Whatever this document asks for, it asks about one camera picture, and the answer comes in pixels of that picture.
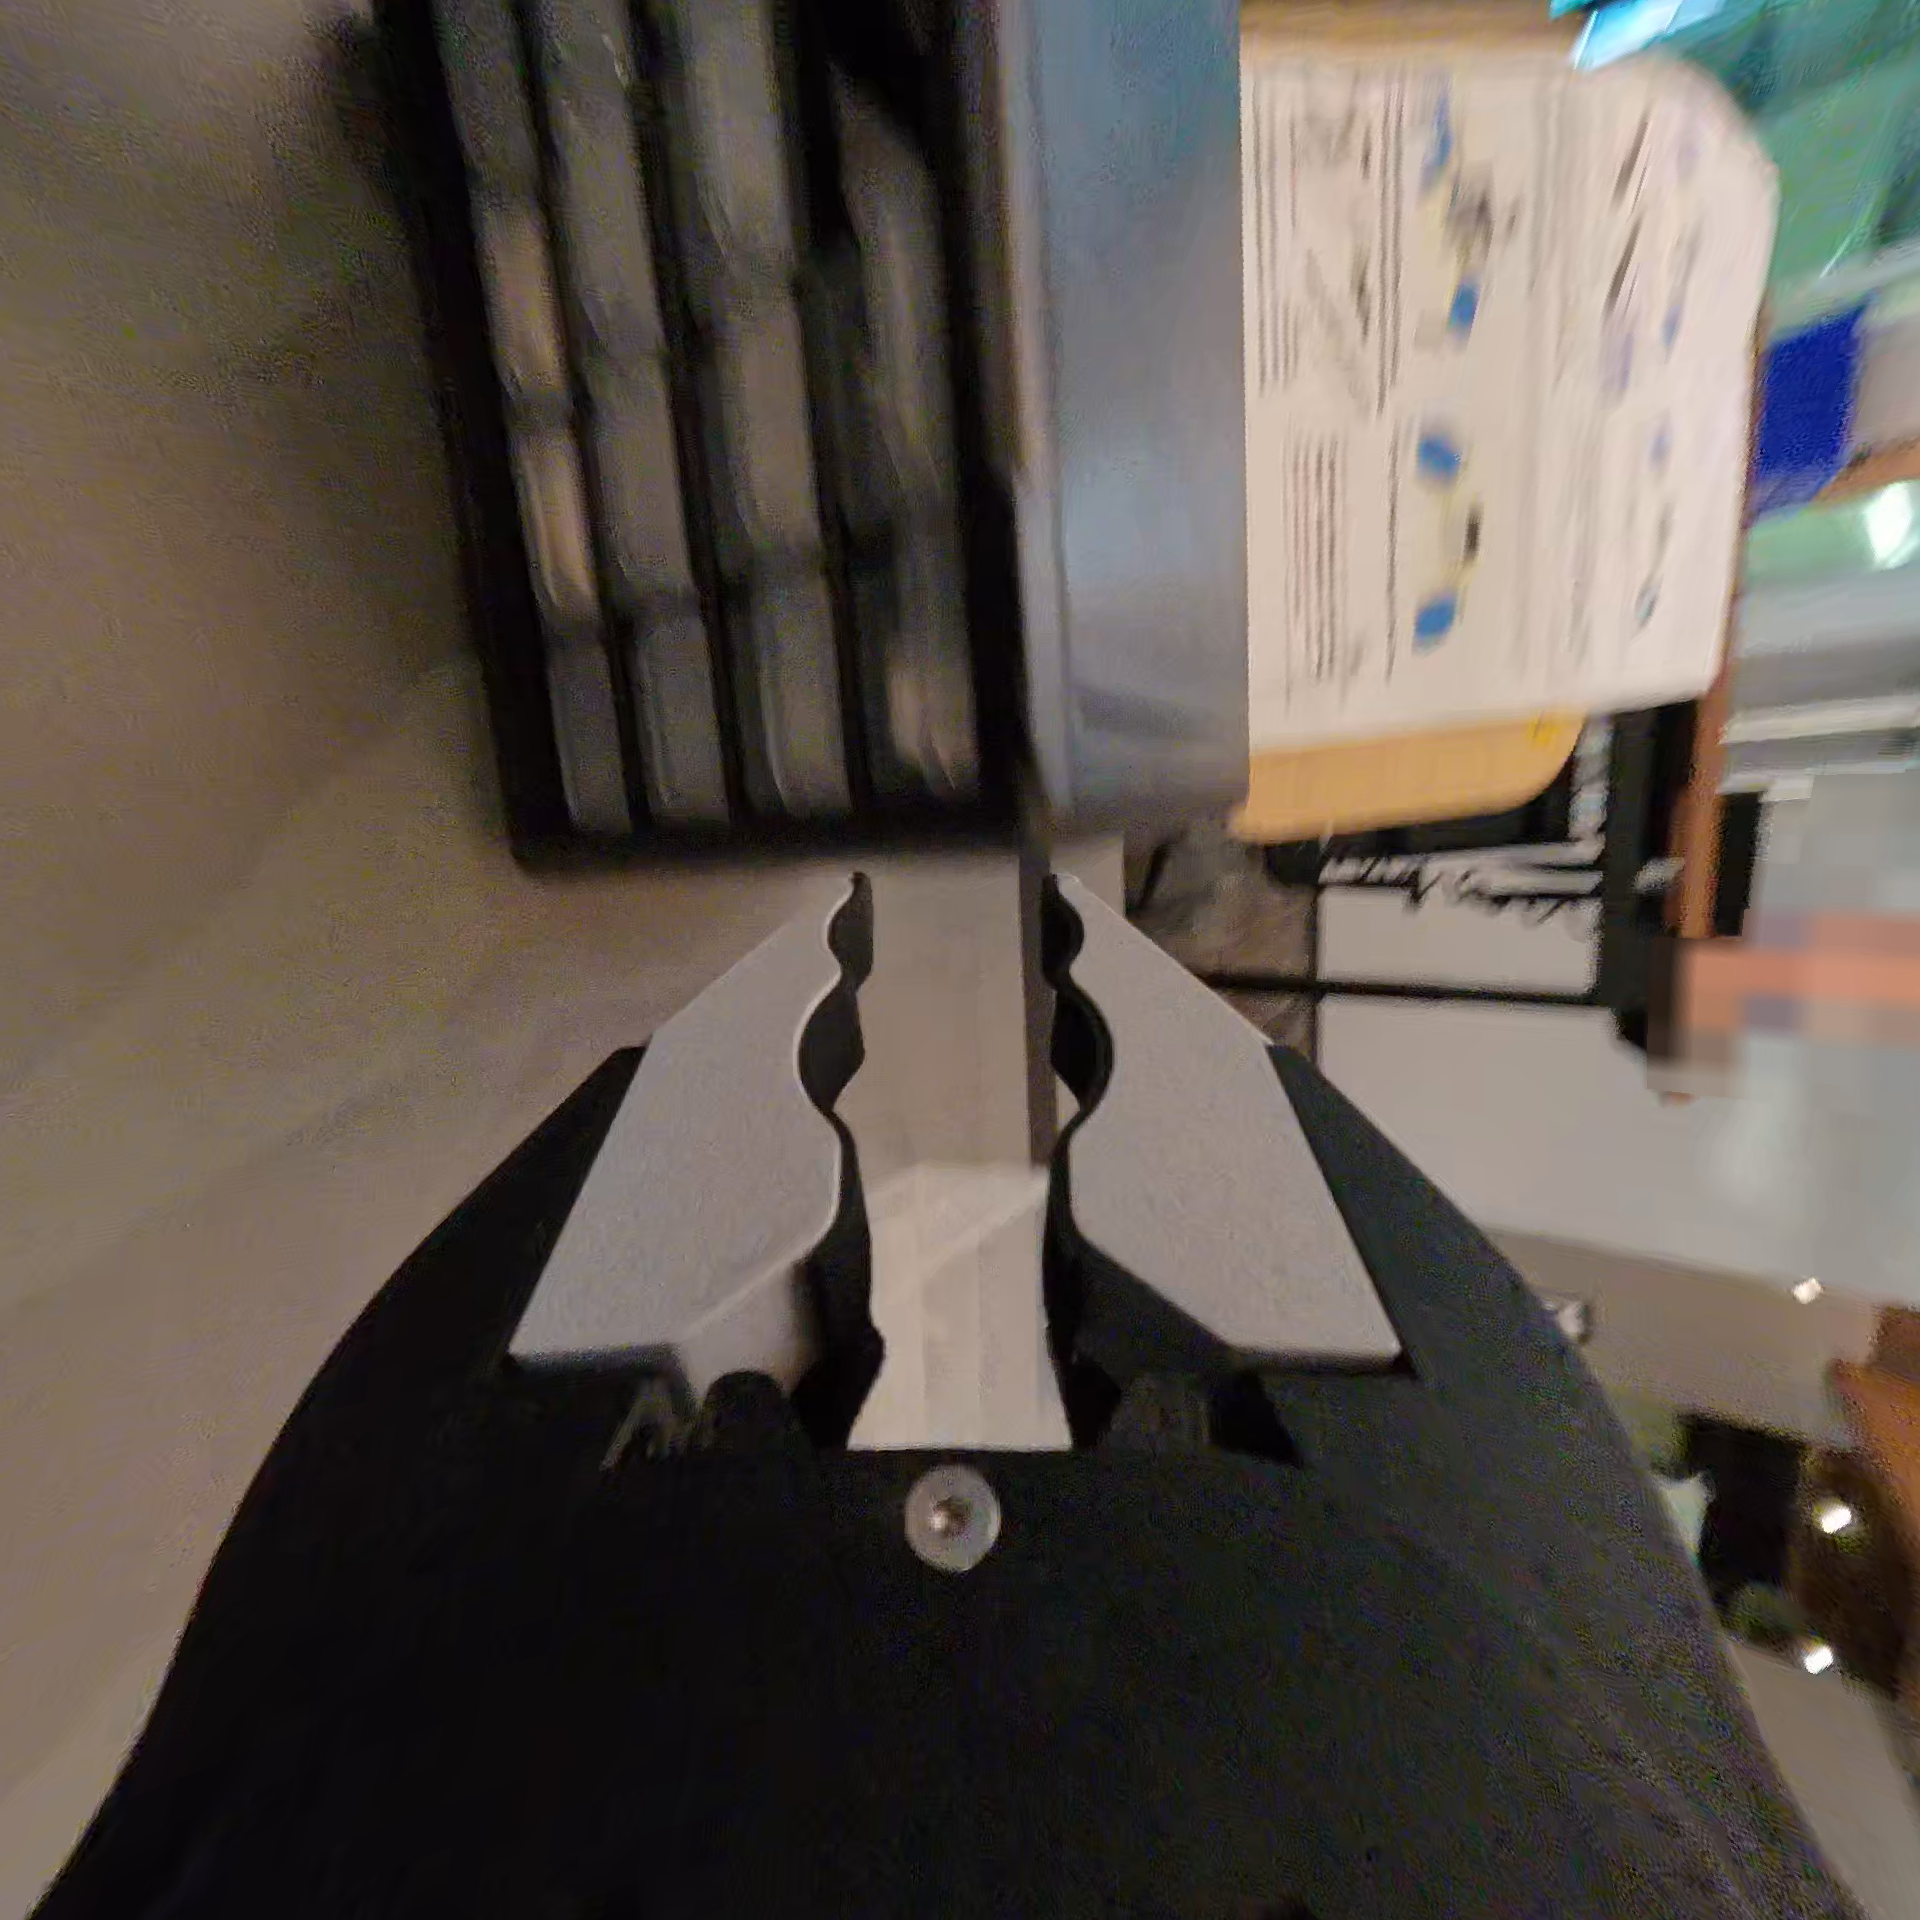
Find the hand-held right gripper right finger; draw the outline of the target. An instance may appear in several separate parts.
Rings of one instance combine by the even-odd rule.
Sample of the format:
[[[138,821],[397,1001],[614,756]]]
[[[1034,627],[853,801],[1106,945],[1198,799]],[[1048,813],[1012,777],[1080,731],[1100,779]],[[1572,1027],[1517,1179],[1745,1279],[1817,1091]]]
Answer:
[[[1047,880],[1042,921],[1072,1100],[1042,1258],[1060,1378],[1397,1370],[1272,1047],[1078,877]]]

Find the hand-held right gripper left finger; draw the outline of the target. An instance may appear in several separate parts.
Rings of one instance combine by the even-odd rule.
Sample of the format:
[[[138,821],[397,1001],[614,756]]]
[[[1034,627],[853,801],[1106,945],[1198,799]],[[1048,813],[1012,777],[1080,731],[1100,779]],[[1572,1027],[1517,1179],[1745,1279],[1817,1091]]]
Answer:
[[[518,1368],[798,1387],[857,1339],[822,1296],[834,1234],[863,1232],[834,1109],[871,967],[872,887],[850,874],[658,1027],[512,1333]]]

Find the black drawer cabinet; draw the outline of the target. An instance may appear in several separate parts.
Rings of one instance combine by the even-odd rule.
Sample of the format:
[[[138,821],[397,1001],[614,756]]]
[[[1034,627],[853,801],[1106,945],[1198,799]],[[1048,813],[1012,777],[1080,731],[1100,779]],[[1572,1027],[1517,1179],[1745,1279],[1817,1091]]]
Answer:
[[[1237,5],[373,5],[530,861],[1249,772]]]

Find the set of small clear drawers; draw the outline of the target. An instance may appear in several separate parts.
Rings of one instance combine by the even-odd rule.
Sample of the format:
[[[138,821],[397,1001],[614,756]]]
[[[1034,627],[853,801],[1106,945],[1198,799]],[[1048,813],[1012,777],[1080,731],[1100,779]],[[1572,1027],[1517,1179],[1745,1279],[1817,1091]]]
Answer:
[[[381,31],[517,850],[986,823],[953,7]]]

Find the wooden display board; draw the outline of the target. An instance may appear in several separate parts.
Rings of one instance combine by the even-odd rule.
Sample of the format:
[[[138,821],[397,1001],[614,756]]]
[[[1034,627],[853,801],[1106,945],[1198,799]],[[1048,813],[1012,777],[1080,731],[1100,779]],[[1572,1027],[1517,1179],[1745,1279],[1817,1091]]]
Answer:
[[[1241,51],[1287,56],[1565,57],[1572,31],[1540,5],[1242,5]],[[1550,712],[1526,721],[1444,728],[1256,754],[1249,791],[1229,818],[1245,845],[1306,842],[1390,826],[1432,826],[1537,799],[1567,765],[1586,721]]]

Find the printed instruction sheet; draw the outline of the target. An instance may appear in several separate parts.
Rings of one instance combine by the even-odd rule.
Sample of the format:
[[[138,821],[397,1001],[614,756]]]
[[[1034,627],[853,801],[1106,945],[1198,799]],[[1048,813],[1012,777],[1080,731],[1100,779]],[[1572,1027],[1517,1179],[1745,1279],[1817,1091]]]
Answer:
[[[1778,223],[1727,92],[1278,32],[1238,83],[1253,749],[1704,692]]]

